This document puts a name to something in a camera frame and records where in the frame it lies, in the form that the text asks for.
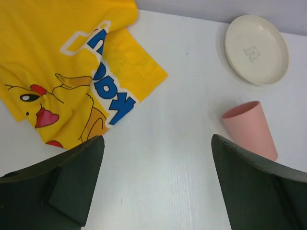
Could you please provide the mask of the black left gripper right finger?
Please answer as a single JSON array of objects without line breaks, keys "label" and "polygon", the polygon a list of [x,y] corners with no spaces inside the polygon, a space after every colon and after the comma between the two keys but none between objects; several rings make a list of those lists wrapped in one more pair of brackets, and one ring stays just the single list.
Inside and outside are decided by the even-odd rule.
[{"label": "black left gripper right finger", "polygon": [[233,230],[305,230],[307,174],[250,152],[221,135],[213,160]]}]

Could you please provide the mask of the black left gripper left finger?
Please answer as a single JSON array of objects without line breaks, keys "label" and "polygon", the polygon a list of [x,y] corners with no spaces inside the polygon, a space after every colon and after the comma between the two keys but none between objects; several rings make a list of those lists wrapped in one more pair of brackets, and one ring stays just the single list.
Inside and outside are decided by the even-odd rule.
[{"label": "black left gripper left finger", "polygon": [[86,225],[105,142],[96,136],[0,178],[2,230],[80,230]]}]

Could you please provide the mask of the pink plastic cup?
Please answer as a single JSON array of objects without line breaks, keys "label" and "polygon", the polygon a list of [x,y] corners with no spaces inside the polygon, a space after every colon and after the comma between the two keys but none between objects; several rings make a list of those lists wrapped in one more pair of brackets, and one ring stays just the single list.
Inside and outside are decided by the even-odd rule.
[{"label": "pink plastic cup", "polygon": [[222,121],[235,143],[271,161],[278,159],[260,101],[236,106],[222,115]]}]

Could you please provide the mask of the yellow cartoon placemat cloth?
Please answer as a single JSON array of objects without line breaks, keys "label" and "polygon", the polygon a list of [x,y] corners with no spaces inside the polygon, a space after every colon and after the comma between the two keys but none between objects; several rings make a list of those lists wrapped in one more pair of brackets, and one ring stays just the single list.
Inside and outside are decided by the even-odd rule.
[{"label": "yellow cartoon placemat cloth", "polygon": [[133,0],[1,1],[1,100],[49,145],[105,134],[167,78],[128,32],[137,19]]}]

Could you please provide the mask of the cream round plate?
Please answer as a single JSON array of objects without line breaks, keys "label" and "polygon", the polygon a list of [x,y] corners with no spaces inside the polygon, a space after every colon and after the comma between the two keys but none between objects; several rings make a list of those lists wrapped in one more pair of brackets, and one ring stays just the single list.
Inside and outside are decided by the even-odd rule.
[{"label": "cream round plate", "polygon": [[289,66],[289,52],[281,33],[255,15],[239,16],[230,23],[224,50],[235,73],[256,85],[279,82]]}]

